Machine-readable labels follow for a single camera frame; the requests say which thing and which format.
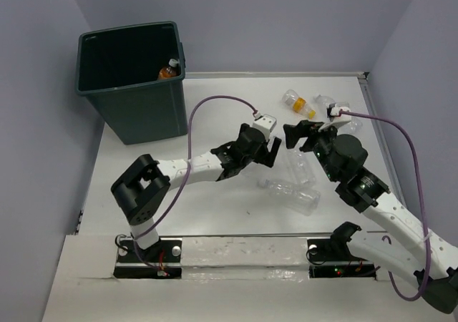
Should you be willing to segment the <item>orange drink bottle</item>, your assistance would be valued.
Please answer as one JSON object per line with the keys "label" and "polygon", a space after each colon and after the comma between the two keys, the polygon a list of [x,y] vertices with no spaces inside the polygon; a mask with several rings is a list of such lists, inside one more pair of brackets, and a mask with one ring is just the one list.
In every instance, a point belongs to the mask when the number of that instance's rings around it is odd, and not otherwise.
{"label": "orange drink bottle", "polygon": [[171,79],[178,75],[179,61],[177,59],[170,59],[168,64],[163,67],[157,76],[158,80]]}

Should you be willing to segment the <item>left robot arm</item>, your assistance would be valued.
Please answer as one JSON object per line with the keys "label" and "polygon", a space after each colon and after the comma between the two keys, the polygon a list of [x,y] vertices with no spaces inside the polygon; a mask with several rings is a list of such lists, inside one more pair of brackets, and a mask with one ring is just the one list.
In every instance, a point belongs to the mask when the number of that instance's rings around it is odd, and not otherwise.
{"label": "left robot arm", "polygon": [[154,160],[139,156],[112,184],[110,190],[125,215],[133,243],[133,253],[150,265],[161,250],[155,219],[171,190],[180,195],[184,186],[197,182],[219,182],[239,175],[249,164],[272,168],[282,140],[269,139],[270,132],[246,123],[238,138],[191,159]]}

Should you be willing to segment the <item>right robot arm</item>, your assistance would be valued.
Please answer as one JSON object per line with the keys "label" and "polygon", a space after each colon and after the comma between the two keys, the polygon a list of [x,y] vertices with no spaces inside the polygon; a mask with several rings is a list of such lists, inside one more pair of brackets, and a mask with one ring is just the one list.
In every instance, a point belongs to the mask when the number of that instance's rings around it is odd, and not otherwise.
{"label": "right robot arm", "polygon": [[316,156],[327,178],[337,183],[338,196],[402,246],[371,243],[359,233],[359,226],[344,223],[330,238],[331,254],[372,260],[417,288],[436,310],[452,313],[457,307],[457,247],[425,227],[385,182],[364,167],[368,152],[361,142],[353,135],[340,135],[334,126],[308,120],[284,125],[283,131],[288,149],[305,139],[301,152]]}

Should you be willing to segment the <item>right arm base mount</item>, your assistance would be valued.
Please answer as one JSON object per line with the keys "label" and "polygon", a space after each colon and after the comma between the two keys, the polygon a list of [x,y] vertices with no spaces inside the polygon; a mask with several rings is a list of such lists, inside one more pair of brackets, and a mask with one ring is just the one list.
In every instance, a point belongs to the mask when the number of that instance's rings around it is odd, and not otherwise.
{"label": "right arm base mount", "polygon": [[311,279],[373,278],[379,269],[372,262],[357,258],[343,248],[332,248],[330,238],[307,240],[306,260]]}

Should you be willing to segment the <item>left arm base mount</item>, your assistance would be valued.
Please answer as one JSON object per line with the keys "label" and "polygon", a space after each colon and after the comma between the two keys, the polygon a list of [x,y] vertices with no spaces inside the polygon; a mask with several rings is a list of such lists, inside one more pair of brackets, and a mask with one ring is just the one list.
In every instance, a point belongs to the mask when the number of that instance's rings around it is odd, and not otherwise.
{"label": "left arm base mount", "polygon": [[182,277],[182,238],[160,238],[147,250],[136,246],[131,237],[114,239],[117,257],[113,276],[118,279],[170,280]]}

